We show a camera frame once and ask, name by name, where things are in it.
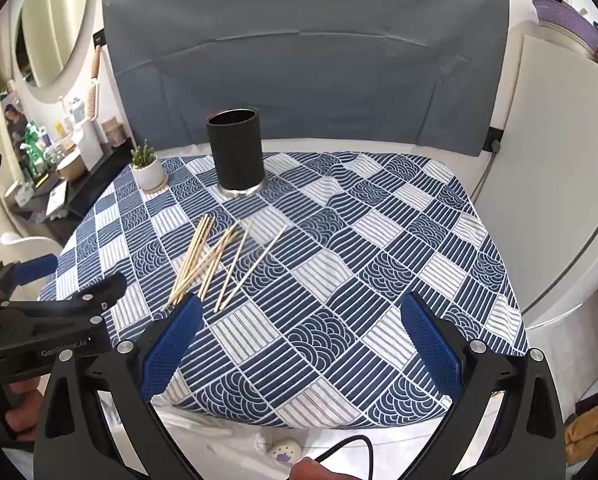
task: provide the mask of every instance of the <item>green bottle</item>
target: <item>green bottle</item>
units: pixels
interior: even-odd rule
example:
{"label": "green bottle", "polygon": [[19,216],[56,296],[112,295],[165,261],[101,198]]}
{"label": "green bottle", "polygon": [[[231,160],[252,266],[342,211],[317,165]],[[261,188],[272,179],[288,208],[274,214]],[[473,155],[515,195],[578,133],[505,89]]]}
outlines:
{"label": "green bottle", "polygon": [[34,179],[38,179],[48,170],[48,164],[45,161],[44,150],[39,147],[39,130],[36,125],[30,121],[26,126],[25,143],[29,146],[26,149],[26,162]]}

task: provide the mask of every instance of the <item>gray fabric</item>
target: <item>gray fabric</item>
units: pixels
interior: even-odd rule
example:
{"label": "gray fabric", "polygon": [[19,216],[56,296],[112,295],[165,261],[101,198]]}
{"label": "gray fabric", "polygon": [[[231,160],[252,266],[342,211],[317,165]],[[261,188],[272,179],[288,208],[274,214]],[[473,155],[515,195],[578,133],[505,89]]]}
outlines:
{"label": "gray fabric", "polygon": [[412,142],[477,155],[502,70],[508,0],[103,0],[138,140],[207,142],[255,107],[265,139]]}

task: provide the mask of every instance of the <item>blue and white tablecloth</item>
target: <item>blue and white tablecloth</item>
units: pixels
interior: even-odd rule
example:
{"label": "blue and white tablecloth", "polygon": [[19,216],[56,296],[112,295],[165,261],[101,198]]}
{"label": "blue and white tablecloth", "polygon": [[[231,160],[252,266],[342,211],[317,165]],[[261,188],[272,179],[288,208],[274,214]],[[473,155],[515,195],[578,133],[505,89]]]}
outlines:
{"label": "blue and white tablecloth", "polygon": [[204,326],[162,400],[294,428],[400,426],[440,416],[450,400],[400,322],[399,298],[410,290],[466,338],[497,352],[526,352],[502,260],[440,162],[393,153],[265,153],[268,185],[240,200],[219,194],[211,156],[166,158],[163,166],[169,185],[151,195],[138,189],[130,168],[119,174],[41,293],[63,299],[123,272],[127,293],[105,316],[114,344],[136,339],[163,315],[205,213],[215,217],[210,245],[236,219],[253,220],[233,285],[289,227],[230,307],[214,314],[237,243],[223,254]]}

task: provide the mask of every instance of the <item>finger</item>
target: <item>finger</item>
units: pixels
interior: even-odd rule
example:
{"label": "finger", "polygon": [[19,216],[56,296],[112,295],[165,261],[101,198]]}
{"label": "finger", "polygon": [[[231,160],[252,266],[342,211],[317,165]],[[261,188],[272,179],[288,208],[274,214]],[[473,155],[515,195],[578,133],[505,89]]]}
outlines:
{"label": "finger", "polygon": [[16,438],[19,442],[30,442],[36,439],[36,428],[29,433],[24,433]]}
{"label": "finger", "polygon": [[9,427],[17,432],[32,428],[39,419],[43,400],[44,396],[38,390],[26,393],[26,398],[21,406],[6,412],[6,422]]}
{"label": "finger", "polygon": [[320,463],[304,457],[290,470],[290,480],[330,480],[333,473]]}
{"label": "finger", "polygon": [[33,377],[32,379],[26,379],[18,383],[10,384],[10,389],[16,394],[24,394],[26,392],[32,392],[39,387],[40,377]]}

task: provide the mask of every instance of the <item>black cup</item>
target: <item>black cup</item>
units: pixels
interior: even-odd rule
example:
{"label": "black cup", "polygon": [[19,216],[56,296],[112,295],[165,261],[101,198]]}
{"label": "black cup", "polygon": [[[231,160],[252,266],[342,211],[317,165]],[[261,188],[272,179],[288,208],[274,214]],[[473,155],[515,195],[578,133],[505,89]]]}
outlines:
{"label": "black cup", "polygon": [[219,112],[205,121],[219,189],[230,197],[257,192],[266,181],[259,113],[249,108]]}

